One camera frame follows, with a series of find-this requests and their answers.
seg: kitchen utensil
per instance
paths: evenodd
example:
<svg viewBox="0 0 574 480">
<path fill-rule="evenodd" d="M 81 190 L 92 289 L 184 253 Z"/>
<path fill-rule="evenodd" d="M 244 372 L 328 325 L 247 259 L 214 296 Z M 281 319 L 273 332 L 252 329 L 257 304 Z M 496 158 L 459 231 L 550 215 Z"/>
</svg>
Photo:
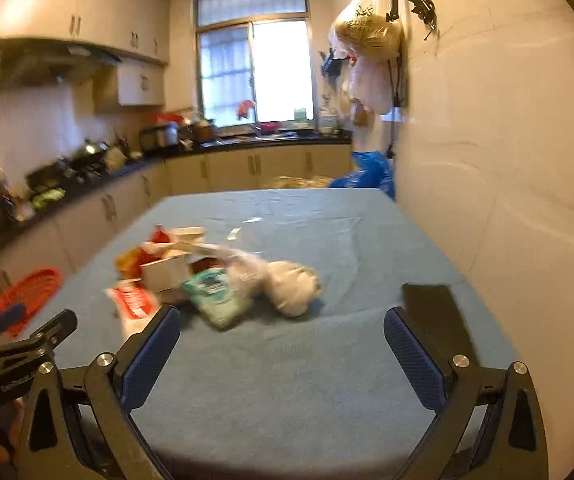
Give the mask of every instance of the kitchen utensil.
<svg viewBox="0 0 574 480">
<path fill-rule="evenodd" d="M 19 335 L 30 319 L 58 291 L 61 283 L 62 277 L 56 269 L 40 269 L 10 286 L 0 297 L 0 314 L 17 303 L 24 304 L 26 314 L 22 321 L 7 329 L 7 332 L 13 337 Z"/>
<path fill-rule="evenodd" d="M 178 144 L 178 124 L 163 123 L 157 126 L 143 128 L 140 131 L 140 150 L 151 153 L 158 148 L 175 146 Z"/>
</svg>

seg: white plastic bag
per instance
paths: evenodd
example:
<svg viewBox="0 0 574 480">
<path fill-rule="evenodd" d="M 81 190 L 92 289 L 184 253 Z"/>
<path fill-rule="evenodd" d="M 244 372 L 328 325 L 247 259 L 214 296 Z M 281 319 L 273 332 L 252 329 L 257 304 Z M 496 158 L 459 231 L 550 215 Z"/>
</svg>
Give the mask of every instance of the white plastic bag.
<svg viewBox="0 0 574 480">
<path fill-rule="evenodd" d="M 387 21 L 392 0 L 352 0 L 332 25 L 329 41 L 336 57 L 347 53 L 375 61 L 395 59 L 403 28 L 400 20 Z"/>
<path fill-rule="evenodd" d="M 387 114 L 392 107 L 391 82 L 396 81 L 397 66 L 387 61 L 374 61 L 369 57 L 359 57 L 356 66 L 351 68 L 349 96 L 358 99 L 377 115 Z"/>
</svg>

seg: yellow plastic bag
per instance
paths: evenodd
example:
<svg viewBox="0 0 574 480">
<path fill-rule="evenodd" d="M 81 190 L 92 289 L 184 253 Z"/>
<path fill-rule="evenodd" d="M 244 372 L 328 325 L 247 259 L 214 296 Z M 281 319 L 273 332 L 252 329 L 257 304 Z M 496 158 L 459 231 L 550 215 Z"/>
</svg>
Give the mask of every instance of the yellow plastic bag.
<svg viewBox="0 0 574 480">
<path fill-rule="evenodd" d="M 387 21 L 390 10 L 391 0 L 352 0 L 330 31 L 336 57 L 349 53 L 374 61 L 397 58 L 403 28 L 400 20 Z"/>
</svg>

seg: blue gripper pad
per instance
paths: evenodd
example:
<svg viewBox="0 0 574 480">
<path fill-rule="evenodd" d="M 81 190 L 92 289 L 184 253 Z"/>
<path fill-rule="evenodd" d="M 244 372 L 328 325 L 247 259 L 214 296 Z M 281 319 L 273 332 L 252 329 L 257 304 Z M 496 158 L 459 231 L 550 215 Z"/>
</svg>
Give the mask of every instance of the blue gripper pad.
<svg viewBox="0 0 574 480">
<path fill-rule="evenodd" d="M 171 308 L 124 373 L 120 403 L 127 412 L 145 403 L 179 336 L 180 313 Z"/>
<path fill-rule="evenodd" d="M 442 374 L 409 327 L 392 308 L 385 314 L 385 339 L 394 351 L 420 403 L 439 412 L 447 402 Z"/>
</svg>

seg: table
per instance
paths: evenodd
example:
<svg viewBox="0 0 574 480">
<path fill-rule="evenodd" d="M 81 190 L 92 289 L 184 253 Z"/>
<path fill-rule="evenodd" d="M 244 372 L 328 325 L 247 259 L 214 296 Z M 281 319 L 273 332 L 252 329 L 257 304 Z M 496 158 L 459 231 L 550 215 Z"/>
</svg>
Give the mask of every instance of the table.
<svg viewBox="0 0 574 480">
<path fill-rule="evenodd" d="M 241 244 L 269 260 L 317 270 L 323 301 L 303 319 L 258 304 L 224 333 L 183 312 L 180 339 L 147 403 L 132 416 L 175 475 L 196 478 L 391 478 L 428 427 L 389 349 L 385 312 L 401 285 L 451 287 L 481 365 L 518 358 L 462 275 L 382 192 L 263 190 L 167 198 L 105 247 L 36 316 L 25 334 L 64 308 L 78 330 L 56 350 L 60 368 L 86 365 L 122 344 L 104 290 L 113 258 L 154 224 L 203 225 L 222 243 L 241 221 Z M 479 424 L 482 410 L 476 409 Z M 477 428 L 470 425 L 472 441 Z"/>
</svg>

